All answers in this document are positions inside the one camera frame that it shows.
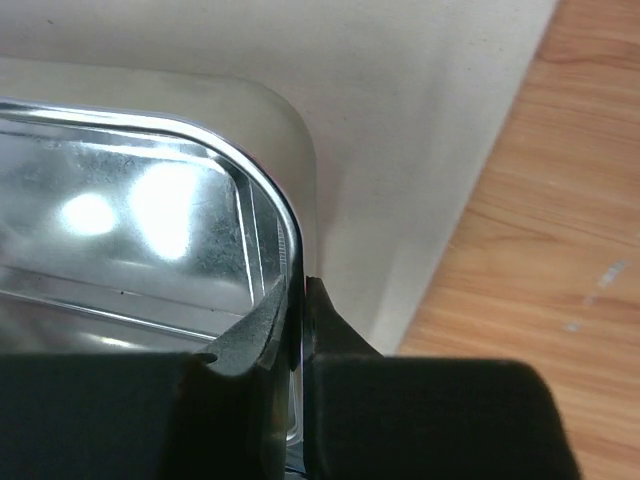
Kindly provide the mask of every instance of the white surface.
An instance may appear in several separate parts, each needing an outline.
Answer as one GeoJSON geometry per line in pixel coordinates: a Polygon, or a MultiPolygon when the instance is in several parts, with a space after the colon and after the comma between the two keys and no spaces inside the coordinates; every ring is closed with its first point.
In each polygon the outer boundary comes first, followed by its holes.
{"type": "Polygon", "coordinates": [[[0,0],[0,55],[234,75],[307,122],[320,273],[384,352],[420,302],[555,0],[0,0]]]}

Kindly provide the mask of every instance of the wooden floor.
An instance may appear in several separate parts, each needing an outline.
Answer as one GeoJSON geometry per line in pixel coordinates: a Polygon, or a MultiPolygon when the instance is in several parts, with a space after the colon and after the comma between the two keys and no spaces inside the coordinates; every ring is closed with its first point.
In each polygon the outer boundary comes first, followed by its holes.
{"type": "Polygon", "coordinates": [[[401,351],[531,363],[640,479],[640,0],[561,3],[401,351]]]}

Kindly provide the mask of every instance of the wood grain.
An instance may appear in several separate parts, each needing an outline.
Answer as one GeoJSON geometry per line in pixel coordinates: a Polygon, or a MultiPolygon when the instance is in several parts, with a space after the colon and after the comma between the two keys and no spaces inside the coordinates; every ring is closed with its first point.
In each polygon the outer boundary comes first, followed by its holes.
{"type": "Polygon", "coordinates": [[[401,352],[532,364],[585,478],[640,478],[640,1],[560,5],[401,352]]]}

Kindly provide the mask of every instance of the metal container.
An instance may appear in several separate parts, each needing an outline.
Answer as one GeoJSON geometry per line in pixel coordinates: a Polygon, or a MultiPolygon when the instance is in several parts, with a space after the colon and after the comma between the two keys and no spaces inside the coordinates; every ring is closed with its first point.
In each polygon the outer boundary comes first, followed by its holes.
{"type": "Polygon", "coordinates": [[[314,154],[284,100],[233,79],[0,65],[1,351],[194,351],[280,277],[283,304],[300,300],[314,154]]]}

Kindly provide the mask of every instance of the stainless steel tray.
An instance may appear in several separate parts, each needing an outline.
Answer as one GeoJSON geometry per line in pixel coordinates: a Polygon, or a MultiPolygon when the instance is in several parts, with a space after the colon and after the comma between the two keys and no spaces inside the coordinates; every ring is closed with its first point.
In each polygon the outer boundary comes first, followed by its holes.
{"type": "Polygon", "coordinates": [[[302,279],[289,203],[198,126],[6,100],[0,147],[4,352],[197,350],[302,279]]]}

